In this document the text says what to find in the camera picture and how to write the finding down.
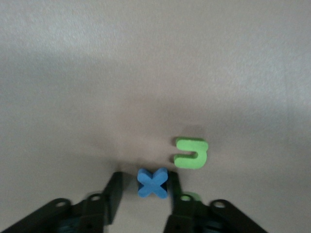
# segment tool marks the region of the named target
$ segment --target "foam number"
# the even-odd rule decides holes
[[[194,154],[176,154],[174,164],[179,168],[199,169],[207,160],[208,144],[201,138],[178,137],[176,147],[183,151],[193,151]]]

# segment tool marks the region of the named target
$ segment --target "table surface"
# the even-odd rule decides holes
[[[0,1],[0,231],[46,202],[133,175],[112,233],[159,233],[178,171],[270,233],[311,228],[311,2]],[[209,143],[177,169],[178,136]]]

